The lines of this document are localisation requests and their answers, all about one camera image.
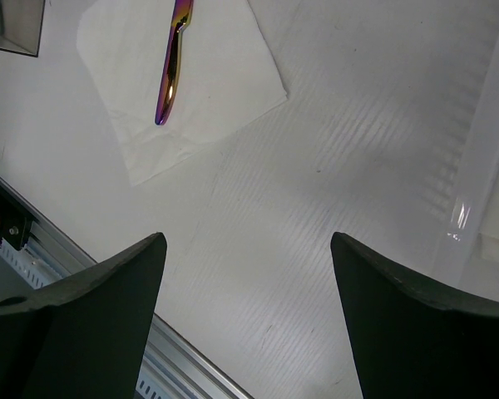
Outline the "white paper napkin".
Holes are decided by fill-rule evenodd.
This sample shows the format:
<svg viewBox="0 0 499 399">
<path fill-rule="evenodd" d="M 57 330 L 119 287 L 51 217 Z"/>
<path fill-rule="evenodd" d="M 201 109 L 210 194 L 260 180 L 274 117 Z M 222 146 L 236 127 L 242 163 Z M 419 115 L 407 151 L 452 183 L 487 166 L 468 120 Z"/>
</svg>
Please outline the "white paper napkin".
<svg viewBox="0 0 499 399">
<path fill-rule="evenodd" d="M 77 51 L 108 112 L 129 181 L 167 171 L 285 102 L 274 58 L 246 1 L 195 1 L 182 32 L 174 105 L 155 123 L 172 1 L 97 1 Z"/>
</svg>

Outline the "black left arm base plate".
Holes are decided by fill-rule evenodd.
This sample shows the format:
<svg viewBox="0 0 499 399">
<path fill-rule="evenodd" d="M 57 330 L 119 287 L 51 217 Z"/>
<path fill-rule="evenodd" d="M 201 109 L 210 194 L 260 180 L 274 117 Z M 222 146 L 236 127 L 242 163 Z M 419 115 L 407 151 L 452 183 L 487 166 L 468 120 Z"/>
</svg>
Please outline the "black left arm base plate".
<svg viewBox="0 0 499 399">
<path fill-rule="evenodd" d="M 0 185 L 0 248 L 6 241 L 17 251 L 27 243 L 34 217 Z"/>
</svg>

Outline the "iridescent rainbow steak knife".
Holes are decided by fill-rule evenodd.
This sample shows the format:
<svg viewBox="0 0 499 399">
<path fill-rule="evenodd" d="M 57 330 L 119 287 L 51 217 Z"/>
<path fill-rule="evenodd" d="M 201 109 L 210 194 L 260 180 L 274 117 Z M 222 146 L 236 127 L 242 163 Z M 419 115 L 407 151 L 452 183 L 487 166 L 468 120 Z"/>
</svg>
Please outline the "iridescent rainbow steak knife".
<svg viewBox="0 0 499 399">
<path fill-rule="evenodd" d="M 190 24 L 194 0 L 176 0 L 156 105 L 155 123 L 163 126 L 174 105 L 180 75 L 182 32 Z"/>
</svg>

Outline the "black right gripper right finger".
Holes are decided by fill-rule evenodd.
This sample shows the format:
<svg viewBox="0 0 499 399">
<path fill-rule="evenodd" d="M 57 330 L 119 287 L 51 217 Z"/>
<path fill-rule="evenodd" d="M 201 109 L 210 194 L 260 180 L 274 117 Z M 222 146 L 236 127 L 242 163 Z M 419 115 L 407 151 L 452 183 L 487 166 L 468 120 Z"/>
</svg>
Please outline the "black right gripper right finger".
<svg viewBox="0 0 499 399">
<path fill-rule="evenodd" d="M 344 233 L 330 248 L 363 397 L 499 398 L 499 302 Z"/>
</svg>

